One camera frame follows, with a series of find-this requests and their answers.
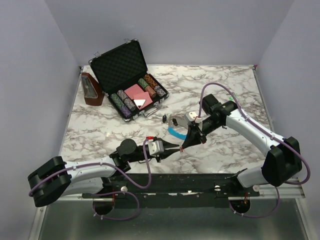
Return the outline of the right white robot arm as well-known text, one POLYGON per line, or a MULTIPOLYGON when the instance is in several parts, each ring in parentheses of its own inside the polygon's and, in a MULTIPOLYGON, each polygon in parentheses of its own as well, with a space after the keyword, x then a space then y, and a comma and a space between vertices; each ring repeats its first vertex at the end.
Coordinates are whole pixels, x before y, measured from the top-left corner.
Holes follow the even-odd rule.
POLYGON ((221 127, 238 132, 251 142, 265 157, 262 166, 244 169, 233 176, 230 191, 241 196, 254 185, 270 184, 279 187, 302 170, 299 158, 300 145, 294 137, 284 138, 242 113, 235 102, 219 102, 212 94, 202 100, 202 109, 207 114, 201 118, 196 112, 184 115, 187 135, 182 144, 186 149, 205 144, 207 135, 221 127))

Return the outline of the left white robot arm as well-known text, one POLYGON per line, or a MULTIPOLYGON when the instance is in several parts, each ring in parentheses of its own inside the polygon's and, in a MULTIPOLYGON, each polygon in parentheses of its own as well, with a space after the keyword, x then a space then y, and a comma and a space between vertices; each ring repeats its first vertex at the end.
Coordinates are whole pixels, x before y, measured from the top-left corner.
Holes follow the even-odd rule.
POLYGON ((180 150, 178 144, 148 136, 140 146, 127 138, 109 156, 85 162, 64 161, 61 156, 56 156, 27 177, 30 186, 28 195, 38 208, 48 206, 62 196, 74 194, 92 194, 104 198, 110 194, 111 185, 102 179, 119 175, 139 189, 148 189, 152 182, 149 160, 155 158, 160 162, 180 150), (142 160, 147 164, 146 185, 135 182, 126 173, 131 169, 130 163, 142 160))

